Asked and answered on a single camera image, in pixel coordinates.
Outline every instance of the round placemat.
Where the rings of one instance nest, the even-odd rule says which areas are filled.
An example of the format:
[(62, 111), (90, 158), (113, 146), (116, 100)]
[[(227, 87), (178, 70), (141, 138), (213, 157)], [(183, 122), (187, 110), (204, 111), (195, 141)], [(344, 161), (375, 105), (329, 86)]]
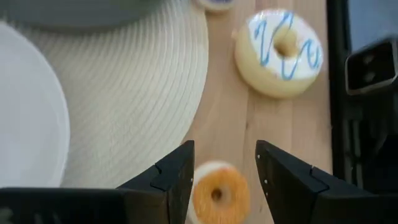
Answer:
[(117, 187), (181, 143), (208, 65), (205, 14), (190, 0), (167, 0), (152, 15), (106, 33), (18, 29), (51, 63), (67, 98), (63, 187)]

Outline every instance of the white plate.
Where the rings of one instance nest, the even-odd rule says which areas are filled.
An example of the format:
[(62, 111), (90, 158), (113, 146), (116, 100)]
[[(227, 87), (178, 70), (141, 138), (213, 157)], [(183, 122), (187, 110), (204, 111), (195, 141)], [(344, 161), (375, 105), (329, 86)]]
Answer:
[(58, 187), (70, 140), (61, 85), (44, 56), (0, 21), (0, 187)]

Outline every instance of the wooden table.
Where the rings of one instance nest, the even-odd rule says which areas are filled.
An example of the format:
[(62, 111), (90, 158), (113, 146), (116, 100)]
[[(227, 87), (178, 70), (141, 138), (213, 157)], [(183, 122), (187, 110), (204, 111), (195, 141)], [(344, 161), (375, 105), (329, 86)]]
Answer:
[[(322, 71), (304, 94), (275, 100), (250, 89), (234, 63), (231, 34), (261, 9), (294, 10), (315, 29), (323, 44)], [(207, 14), (209, 66), (205, 91), (186, 139), (195, 140), (196, 166), (221, 159), (248, 179), (251, 214), (246, 223), (272, 223), (255, 163), (258, 139), (269, 141), (331, 173), (326, 0), (236, 0), (225, 14)]]

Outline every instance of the blue icing drizzle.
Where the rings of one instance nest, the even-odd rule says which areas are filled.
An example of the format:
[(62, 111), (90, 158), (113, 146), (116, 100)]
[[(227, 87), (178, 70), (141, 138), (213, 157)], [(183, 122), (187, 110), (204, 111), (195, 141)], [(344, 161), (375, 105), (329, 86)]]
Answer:
[[(292, 27), (293, 24), (293, 19), (294, 19), (294, 14), (293, 12), (287, 11), (284, 13), (284, 16), (282, 18), (282, 20), (279, 22), (279, 24), (277, 25), (277, 27), (274, 29), (272, 36), (271, 36), (271, 41), (269, 43), (269, 45), (267, 46), (267, 53), (264, 55), (264, 50), (265, 50), (265, 46), (264, 46), (264, 38), (265, 38), (265, 32), (266, 32), (266, 27), (267, 27), (267, 21), (263, 20), (259, 23), (259, 25), (257, 26), (257, 28), (254, 30), (254, 39), (257, 40), (257, 38), (259, 37), (260, 33), (261, 33), (261, 53), (260, 53), (260, 64), (261, 66), (265, 67), (268, 63), (269, 63), (269, 56), (270, 56), (270, 51), (271, 51), (271, 47), (272, 47), (272, 41), (274, 40), (274, 36), (275, 33), (286, 23), (289, 23), (289, 28)], [(293, 69), (289, 74), (286, 74), (285, 72), (285, 58), (282, 57), (282, 64), (281, 64), (281, 70), (280, 73), (282, 75), (282, 78), (284, 80), (291, 80), (294, 76), (294, 73), (297, 69), (297, 65), (299, 63), (299, 58), (301, 57), (301, 55), (303, 53), (307, 54), (307, 62), (308, 62), (308, 66), (314, 70), (314, 69), (318, 69), (320, 66), (320, 47), (317, 46), (315, 53), (311, 52), (311, 46), (314, 43), (314, 41), (312, 39), (307, 39), (301, 50), (300, 53), (297, 56), (297, 60), (294, 63)]]

